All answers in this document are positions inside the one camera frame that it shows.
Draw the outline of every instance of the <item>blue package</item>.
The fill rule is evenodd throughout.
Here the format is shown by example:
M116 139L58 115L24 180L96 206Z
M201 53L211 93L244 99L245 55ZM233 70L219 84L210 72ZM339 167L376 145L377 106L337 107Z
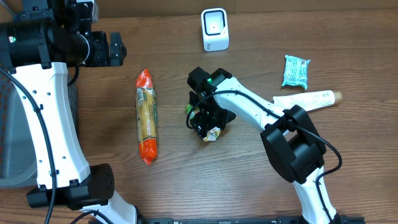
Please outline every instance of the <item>blue package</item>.
M286 55L284 82L282 86L302 86L307 89L307 68L311 60Z

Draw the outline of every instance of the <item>wood grain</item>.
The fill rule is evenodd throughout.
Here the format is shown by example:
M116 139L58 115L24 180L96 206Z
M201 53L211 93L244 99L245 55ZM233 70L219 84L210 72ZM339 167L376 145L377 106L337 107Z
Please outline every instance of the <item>wood grain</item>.
M21 0L3 0L19 12ZM287 12L347 9L398 8L394 0L96 0L101 18L137 16L188 16L200 15L208 8L222 7L228 14L248 12ZM11 16L0 4L0 22L8 22Z
M216 142L185 127L188 73L221 67L271 100L303 92L281 88L284 55L311 59L308 90L339 90L343 102L310 113L341 152L326 177L340 214L398 223L398 10L275 12L228 17L230 45L205 53L199 16L102 19L94 30L120 31L128 50L118 68L81 68L80 144L90 164L111 164L116 190L147 217L264 218L299 215L294 188L269 164L260 136L241 119ZM148 68L159 110L159 158L138 155L134 84ZM325 154L326 168L337 163ZM42 223L25 189L0 190L0 223ZM78 212L55 208L52 223Z

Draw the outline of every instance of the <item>orange packaging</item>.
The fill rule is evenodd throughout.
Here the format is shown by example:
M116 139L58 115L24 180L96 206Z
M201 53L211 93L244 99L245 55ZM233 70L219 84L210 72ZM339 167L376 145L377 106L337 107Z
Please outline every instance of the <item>orange packaging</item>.
M146 164L157 156L157 105L152 77L145 69L136 82L139 154Z

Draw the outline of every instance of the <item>plastic wrapper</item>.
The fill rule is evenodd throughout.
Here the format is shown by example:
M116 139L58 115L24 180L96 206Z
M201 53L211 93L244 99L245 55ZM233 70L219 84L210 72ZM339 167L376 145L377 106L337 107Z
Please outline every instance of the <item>plastic wrapper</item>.
M307 89L307 70L311 60L286 55L284 82L282 86L302 86Z
M157 156L157 105L152 77L145 69L136 82L139 154L146 164Z
M212 130L210 130L210 131L207 132L207 136L204 137L203 140L204 140L205 142L208 142L208 141L215 141L215 140L217 140L217 138L218 138L218 136L220 135L220 133L221 133L221 129L215 127L215 128L213 128Z
M187 104L185 107L185 113L188 114L189 111L192 109L192 105L191 104ZM199 108L196 108L194 111L192 111L191 115L189 116L189 119L192 119L195 114L199 113Z

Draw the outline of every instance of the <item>toothpaste tube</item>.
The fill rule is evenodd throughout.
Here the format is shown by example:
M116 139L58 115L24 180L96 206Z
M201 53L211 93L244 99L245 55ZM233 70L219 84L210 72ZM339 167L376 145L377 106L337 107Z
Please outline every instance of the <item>toothpaste tube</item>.
M299 105L306 111L311 111L338 104L342 99L341 92L325 90L290 96L274 96L274 104L285 109L291 109L294 105Z

